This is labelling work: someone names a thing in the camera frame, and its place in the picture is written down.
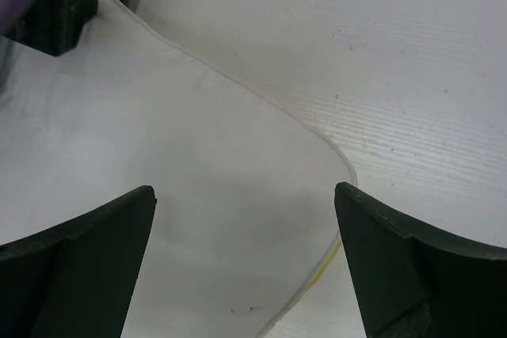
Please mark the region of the white pillow yellow edge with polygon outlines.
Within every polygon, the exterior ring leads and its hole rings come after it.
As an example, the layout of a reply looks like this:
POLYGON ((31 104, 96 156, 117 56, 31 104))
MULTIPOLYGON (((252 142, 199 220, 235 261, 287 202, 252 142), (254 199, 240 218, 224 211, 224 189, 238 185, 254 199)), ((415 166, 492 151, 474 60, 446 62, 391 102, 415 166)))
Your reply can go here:
POLYGON ((157 208, 128 337, 262 337, 340 241, 345 155, 282 108, 98 0, 73 50, 19 44, 1 91, 1 237, 140 185, 157 208))

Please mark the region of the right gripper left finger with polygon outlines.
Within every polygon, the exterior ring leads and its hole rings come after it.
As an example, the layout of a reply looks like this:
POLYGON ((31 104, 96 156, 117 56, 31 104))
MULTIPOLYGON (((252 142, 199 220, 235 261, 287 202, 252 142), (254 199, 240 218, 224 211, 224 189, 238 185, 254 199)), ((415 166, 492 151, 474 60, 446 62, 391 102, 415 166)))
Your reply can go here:
POLYGON ((144 185, 1 247, 3 337, 119 337, 157 200, 144 185))

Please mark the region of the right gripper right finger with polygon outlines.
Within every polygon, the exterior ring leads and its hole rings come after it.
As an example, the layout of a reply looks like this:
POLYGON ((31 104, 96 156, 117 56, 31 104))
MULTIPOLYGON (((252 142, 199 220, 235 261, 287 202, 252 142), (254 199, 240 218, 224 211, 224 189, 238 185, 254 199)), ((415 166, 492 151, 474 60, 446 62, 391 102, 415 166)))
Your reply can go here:
POLYGON ((341 182, 337 222, 368 337, 504 337, 506 250, 341 182))

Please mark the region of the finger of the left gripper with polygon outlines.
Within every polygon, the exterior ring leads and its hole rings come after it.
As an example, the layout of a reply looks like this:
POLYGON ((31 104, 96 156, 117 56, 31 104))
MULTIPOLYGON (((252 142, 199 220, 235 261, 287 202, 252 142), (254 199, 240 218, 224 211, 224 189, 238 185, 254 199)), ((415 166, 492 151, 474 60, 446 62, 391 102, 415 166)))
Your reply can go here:
POLYGON ((78 44, 98 0, 7 0, 7 38, 52 56, 78 44))

